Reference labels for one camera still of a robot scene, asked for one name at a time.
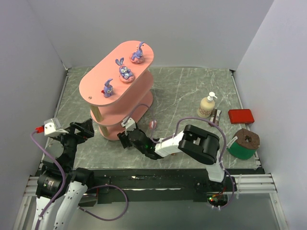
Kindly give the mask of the small purple bunny toy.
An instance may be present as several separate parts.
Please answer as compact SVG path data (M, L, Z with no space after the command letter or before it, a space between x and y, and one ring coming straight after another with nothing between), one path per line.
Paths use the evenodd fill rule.
M110 84L112 80L113 79L108 79L104 84L103 90L101 91L105 98L108 98L113 94L113 86Z

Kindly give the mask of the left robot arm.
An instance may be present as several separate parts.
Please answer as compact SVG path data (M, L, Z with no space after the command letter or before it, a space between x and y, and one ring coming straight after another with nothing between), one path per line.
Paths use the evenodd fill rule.
M49 160L43 160L37 180L34 230L66 230L78 208L83 194L94 184L94 172L84 168L73 169L77 146L94 137L92 119L71 122L62 128L57 118L37 127L34 134L43 133L58 141L63 152L53 157L42 151Z

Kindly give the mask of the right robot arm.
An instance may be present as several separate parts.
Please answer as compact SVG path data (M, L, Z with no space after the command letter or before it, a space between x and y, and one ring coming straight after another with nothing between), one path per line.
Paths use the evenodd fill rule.
M193 125L186 125L179 134L166 141L151 140L139 128L117 134L123 148L135 147L152 160L183 152L205 165L210 181L223 184L225 172L220 165L220 139L214 133Z

